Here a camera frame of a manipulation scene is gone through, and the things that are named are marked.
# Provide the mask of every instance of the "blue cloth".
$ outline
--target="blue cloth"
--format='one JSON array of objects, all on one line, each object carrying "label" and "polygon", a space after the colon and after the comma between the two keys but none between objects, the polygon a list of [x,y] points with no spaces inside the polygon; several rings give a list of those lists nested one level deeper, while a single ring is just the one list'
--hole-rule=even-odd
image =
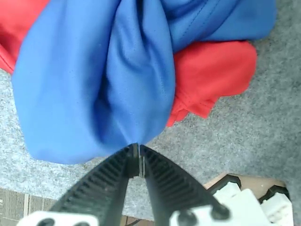
[{"label": "blue cloth", "polygon": [[174,52],[262,38],[275,18],[275,0],[51,0],[12,77],[29,153],[75,164],[147,143],[171,112]]}]

